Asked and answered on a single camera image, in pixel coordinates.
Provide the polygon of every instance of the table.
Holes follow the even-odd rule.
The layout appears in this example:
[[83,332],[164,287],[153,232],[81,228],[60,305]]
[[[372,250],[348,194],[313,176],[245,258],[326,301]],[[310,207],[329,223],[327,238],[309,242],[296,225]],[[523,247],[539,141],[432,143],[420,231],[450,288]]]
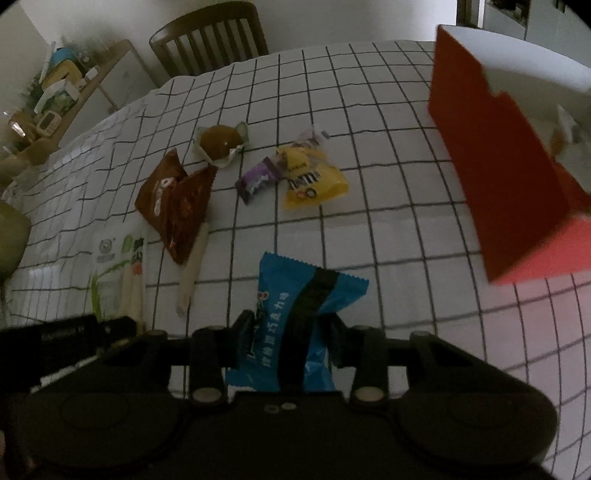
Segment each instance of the table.
[[[462,188],[427,112],[433,50],[429,42],[339,44],[177,77],[52,154],[21,199],[33,228],[8,284],[11,325],[90,313],[93,233],[139,215],[135,197],[165,152],[176,148],[189,173],[203,167],[190,148],[196,125],[247,119],[250,145],[213,185],[209,244],[184,319],[173,313],[179,268],[151,231],[149,326],[174,337],[230,324],[255,305],[265,251],[368,278],[367,295],[342,312],[347,324],[392,338],[433,332],[541,389],[561,420],[544,465],[559,479],[587,478],[591,272],[487,283]],[[332,135],[329,157],[349,194],[288,212],[282,183],[245,206],[233,187],[241,172],[313,122]],[[404,371],[390,374],[391,393],[401,394]],[[351,371],[334,378],[349,391]],[[171,390],[182,395],[185,385],[179,367]]]

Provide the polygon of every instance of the screw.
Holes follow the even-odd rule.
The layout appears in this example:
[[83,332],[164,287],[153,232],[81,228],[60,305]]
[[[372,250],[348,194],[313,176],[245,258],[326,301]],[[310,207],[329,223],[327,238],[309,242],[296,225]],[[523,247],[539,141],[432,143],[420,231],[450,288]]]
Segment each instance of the screw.
[[193,400],[199,403],[215,403],[222,398],[222,392],[217,388],[203,387],[193,392]]
[[266,413],[279,413],[279,407],[277,405],[265,405],[264,410]]
[[384,391],[378,387],[360,387],[355,390],[357,400],[366,403],[373,403],[383,399]]
[[283,408],[283,410],[291,411],[295,410],[297,408],[297,405],[293,402],[286,401],[281,404],[281,408]]

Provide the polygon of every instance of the blue snack package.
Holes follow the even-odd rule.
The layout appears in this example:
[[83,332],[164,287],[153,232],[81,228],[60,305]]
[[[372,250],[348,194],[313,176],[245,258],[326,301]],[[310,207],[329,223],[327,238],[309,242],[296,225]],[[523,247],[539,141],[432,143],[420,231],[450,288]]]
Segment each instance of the blue snack package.
[[351,305],[368,286],[363,278],[265,253],[254,340],[239,354],[238,368],[226,372],[228,385],[265,392],[298,385],[308,392],[334,390],[315,318]]

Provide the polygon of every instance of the white snack package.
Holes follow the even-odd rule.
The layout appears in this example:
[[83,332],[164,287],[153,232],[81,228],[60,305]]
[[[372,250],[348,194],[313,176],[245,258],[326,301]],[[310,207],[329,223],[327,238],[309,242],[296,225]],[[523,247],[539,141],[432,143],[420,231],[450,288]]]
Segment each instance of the white snack package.
[[564,146],[556,155],[556,161],[574,177],[585,192],[591,193],[591,133],[560,105],[558,124]]
[[92,242],[92,310],[99,322],[120,317],[144,326],[146,223],[121,222],[96,233]]

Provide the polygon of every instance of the food package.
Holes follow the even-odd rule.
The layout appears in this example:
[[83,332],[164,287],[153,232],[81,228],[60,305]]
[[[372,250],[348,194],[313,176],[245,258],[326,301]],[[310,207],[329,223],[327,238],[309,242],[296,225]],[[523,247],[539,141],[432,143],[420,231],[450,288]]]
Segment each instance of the food package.
[[182,265],[191,253],[217,168],[211,165],[187,175],[177,150],[168,152],[139,190],[135,207],[153,226],[172,259]]
[[[362,278],[265,253],[254,340],[239,354],[238,368],[227,370],[228,385],[265,392],[298,385],[305,391],[334,390],[316,317],[351,305],[368,286]],[[301,365],[294,358],[301,358]]]
[[129,317],[144,325],[146,226],[126,221],[96,233],[92,242],[92,309],[98,321]]
[[349,182],[322,150],[327,138],[324,132],[312,129],[289,147],[277,149],[289,183],[284,208],[319,205],[349,191]]
[[197,127],[193,141],[193,149],[201,160],[225,168],[248,142],[248,125],[240,122],[236,128],[227,125]]
[[237,182],[236,190],[245,205],[261,190],[273,185],[283,178],[279,169],[269,157],[265,157],[249,171],[247,171]]
[[587,132],[560,105],[558,129],[552,137],[552,150],[556,161],[591,194],[591,132]]

